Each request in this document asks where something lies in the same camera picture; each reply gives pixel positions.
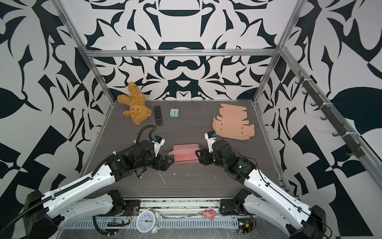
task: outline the white alarm clock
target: white alarm clock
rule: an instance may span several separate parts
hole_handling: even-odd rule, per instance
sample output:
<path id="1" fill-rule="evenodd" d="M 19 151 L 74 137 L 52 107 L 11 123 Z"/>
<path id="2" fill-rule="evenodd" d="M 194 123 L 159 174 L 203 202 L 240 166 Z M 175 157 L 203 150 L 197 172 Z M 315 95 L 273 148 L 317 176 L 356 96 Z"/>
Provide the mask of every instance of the white alarm clock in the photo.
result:
<path id="1" fill-rule="evenodd" d="M 163 224 L 163 217 L 159 214 L 158 211 L 150 211 L 146 210 L 141 212 L 137 217 L 137 229 L 140 232 L 151 232 L 156 233 L 158 230 L 162 227 L 158 227 L 157 223 L 159 218 L 162 219 Z"/>

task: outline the teddy bear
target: teddy bear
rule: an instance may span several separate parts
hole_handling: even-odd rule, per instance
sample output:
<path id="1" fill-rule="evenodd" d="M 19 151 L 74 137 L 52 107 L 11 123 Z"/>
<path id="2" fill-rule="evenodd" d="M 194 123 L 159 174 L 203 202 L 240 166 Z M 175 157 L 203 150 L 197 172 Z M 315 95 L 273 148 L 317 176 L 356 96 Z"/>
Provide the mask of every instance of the teddy bear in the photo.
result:
<path id="1" fill-rule="evenodd" d="M 131 117 L 134 124 L 140 125 L 151 116 L 151 110 L 145 106 L 145 95 L 139 93 L 138 86 L 134 82 L 128 84 L 128 90 L 131 97 L 122 94 L 117 97 L 117 100 L 119 103 L 130 106 L 130 110 L 124 111 L 123 114 L 127 117 Z"/>

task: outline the table surface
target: table surface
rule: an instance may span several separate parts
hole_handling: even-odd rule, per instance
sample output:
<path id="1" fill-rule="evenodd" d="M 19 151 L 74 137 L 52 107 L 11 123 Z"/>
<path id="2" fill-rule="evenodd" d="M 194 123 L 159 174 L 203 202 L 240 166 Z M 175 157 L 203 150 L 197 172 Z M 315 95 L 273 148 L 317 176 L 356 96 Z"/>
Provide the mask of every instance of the table surface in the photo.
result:
<path id="1" fill-rule="evenodd" d="M 129 106 L 116 102 L 87 173 L 93 171 L 99 162 L 113 151 L 131 146 L 143 126 L 155 125 L 156 105 L 161 107 L 163 125 L 157 126 L 153 136 L 158 135 L 166 140 L 160 154 L 167 155 L 173 150 L 173 146 L 178 144 L 198 143 L 201 149 L 207 149 L 204 134 L 213 130 L 212 119 L 219 115 L 221 103 L 247 108 L 246 120 L 254 124 L 255 136 L 248 140 L 224 139 L 239 153 L 255 158 L 262 172 L 277 183 L 277 175 L 250 101 L 147 101 L 146 105 L 153 110 L 153 114 L 140 125 L 135 125 L 131 118 L 122 114 L 123 111 L 129 110 Z M 170 117 L 171 108 L 179 109 L 178 118 Z M 140 140 L 148 140 L 149 131 L 150 129 L 146 129 Z M 141 179 L 133 174 L 99 189 L 89 197 L 100 196 L 111 189 L 119 190 L 123 197 L 233 197 L 241 188 L 246 187 L 230 179 L 218 166 L 184 163 L 173 164 L 165 172 L 149 168 L 142 174 Z"/>

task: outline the teal alarm clock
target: teal alarm clock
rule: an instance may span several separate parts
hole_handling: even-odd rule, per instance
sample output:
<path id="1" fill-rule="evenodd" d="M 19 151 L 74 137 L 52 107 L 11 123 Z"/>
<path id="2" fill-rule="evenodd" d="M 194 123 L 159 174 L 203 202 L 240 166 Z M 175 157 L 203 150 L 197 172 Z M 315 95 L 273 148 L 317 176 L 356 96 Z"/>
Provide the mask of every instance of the teal alarm clock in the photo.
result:
<path id="1" fill-rule="evenodd" d="M 179 109 L 171 109 L 170 110 L 170 117 L 178 117 Z"/>

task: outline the clock face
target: clock face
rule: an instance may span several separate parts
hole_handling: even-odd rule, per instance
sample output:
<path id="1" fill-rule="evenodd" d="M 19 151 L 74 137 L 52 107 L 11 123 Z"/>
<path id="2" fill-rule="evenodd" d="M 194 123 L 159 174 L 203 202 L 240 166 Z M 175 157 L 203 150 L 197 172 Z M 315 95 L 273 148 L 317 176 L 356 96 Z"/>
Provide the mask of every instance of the clock face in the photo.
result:
<path id="1" fill-rule="evenodd" d="M 137 224 L 142 231 L 147 231 L 152 228 L 154 223 L 154 215 L 152 213 L 144 213 L 138 218 Z"/>

